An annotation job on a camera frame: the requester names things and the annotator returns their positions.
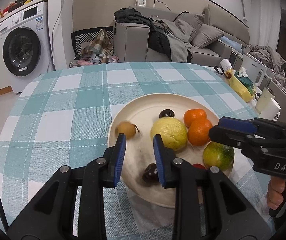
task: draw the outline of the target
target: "plastic bag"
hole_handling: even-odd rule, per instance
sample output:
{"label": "plastic bag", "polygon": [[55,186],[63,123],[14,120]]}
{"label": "plastic bag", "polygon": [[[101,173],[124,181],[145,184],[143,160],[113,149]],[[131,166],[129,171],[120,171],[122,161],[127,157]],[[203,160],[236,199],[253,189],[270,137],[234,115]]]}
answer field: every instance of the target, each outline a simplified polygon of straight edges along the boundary
{"label": "plastic bag", "polygon": [[253,95],[251,95],[245,85],[243,85],[235,76],[230,78],[230,87],[246,102],[252,100],[255,95],[255,87],[253,88]]}

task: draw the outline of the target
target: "lemon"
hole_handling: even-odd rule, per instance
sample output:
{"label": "lemon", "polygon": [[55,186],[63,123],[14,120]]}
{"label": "lemon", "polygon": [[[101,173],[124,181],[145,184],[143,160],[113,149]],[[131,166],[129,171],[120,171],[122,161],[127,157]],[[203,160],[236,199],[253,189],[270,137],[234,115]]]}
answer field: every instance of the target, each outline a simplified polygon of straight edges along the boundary
{"label": "lemon", "polygon": [[187,144],[187,131],[185,125],[174,117],[162,117],[154,122],[150,137],[160,134],[165,147],[174,151],[181,149]]}

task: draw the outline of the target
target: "white cup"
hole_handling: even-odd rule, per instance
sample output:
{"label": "white cup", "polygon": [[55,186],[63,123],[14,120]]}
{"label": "white cup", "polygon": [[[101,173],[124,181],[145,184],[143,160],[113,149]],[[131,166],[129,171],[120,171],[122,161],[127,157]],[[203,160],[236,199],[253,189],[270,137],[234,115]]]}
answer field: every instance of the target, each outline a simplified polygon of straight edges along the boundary
{"label": "white cup", "polygon": [[264,118],[268,120],[273,120],[280,111],[280,106],[273,98],[270,98],[265,108],[259,114],[259,118]]}
{"label": "white cup", "polygon": [[262,91],[262,94],[260,95],[260,98],[256,98],[256,100],[258,100],[258,102],[256,103],[256,110],[259,114],[267,106],[271,98],[275,99],[274,93],[269,88],[265,87]]}

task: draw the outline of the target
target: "window curtain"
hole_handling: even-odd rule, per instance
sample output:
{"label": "window curtain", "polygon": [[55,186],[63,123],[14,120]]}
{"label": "window curtain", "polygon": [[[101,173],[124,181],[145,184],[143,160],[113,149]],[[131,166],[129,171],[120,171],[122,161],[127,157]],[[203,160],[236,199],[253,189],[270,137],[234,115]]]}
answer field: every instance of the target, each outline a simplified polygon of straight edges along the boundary
{"label": "window curtain", "polygon": [[258,45],[276,50],[281,21],[280,0],[260,0],[260,35]]}

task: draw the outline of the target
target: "teal checkered tablecloth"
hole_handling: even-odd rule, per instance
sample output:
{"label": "teal checkered tablecloth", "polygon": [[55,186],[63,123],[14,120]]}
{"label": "teal checkered tablecloth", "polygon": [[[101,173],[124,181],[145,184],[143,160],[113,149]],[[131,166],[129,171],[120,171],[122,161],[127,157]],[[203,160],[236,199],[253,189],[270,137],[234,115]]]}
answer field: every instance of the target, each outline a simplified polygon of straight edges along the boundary
{"label": "teal checkered tablecloth", "polygon": [[[60,166],[77,168],[102,156],[116,113],[151,93],[187,96],[218,117],[256,116],[216,73],[195,64],[117,63],[46,73],[21,93],[0,135],[0,196],[9,224]],[[252,165],[235,149],[230,179],[273,230],[270,178]],[[174,210],[142,200],[123,182],[104,189],[104,206],[108,239],[171,239]]]}

